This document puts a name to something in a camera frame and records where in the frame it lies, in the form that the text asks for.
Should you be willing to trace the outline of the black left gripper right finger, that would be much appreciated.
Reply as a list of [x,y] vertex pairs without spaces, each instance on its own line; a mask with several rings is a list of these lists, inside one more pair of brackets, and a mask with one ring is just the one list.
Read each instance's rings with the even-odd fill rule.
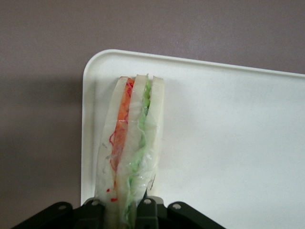
[[145,196],[136,211],[135,229],[165,229],[167,208],[160,197]]

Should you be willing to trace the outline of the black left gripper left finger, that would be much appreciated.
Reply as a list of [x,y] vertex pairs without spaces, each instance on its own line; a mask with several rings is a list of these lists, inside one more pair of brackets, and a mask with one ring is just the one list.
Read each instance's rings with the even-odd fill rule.
[[90,198],[82,207],[81,229],[103,229],[105,205],[97,198]]

